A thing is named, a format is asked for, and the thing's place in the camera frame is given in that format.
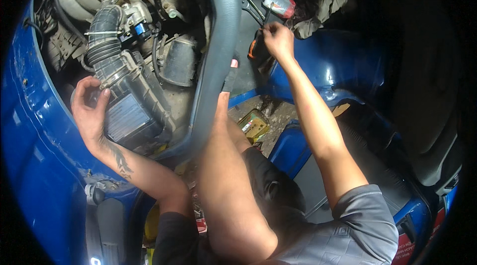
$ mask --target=tattooed forearm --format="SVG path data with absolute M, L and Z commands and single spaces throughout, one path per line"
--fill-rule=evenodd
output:
M 113 153 L 113 155 L 116 158 L 116 163 L 117 163 L 117 166 L 118 166 L 119 174 L 123 178 L 125 178 L 127 180 L 131 180 L 131 174 L 130 173 L 134 173 L 134 172 L 133 172 L 133 170 L 131 170 L 127 166 L 126 158 L 122 154 L 121 150 L 116 145 L 114 145 L 112 142 L 107 142 L 107 144 L 108 144 L 109 149 L 111 149 L 111 152 Z

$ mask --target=man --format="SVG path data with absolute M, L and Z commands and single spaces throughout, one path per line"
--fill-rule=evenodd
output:
M 85 89 L 100 84 L 93 77 L 78 83 L 72 105 L 85 145 L 97 159 L 157 199 L 161 215 L 154 264 L 390 264 L 398 234 L 381 191 L 368 185 L 329 108 L 295 60 L 292 32 L 274 22 L 263 34 L 268 51 L 287 74 L 334 221 L 307 223 L 299 187 L 251 147 L 228 119 L 228 92 L 218 97 L 211 138 L 198 157 L 198 195 L 208 225 L 207 241 L 199 241 L 191 197 L 182 180 L 104 137 L 110 91 L 102 91 L 95 109 L 85 106 Z

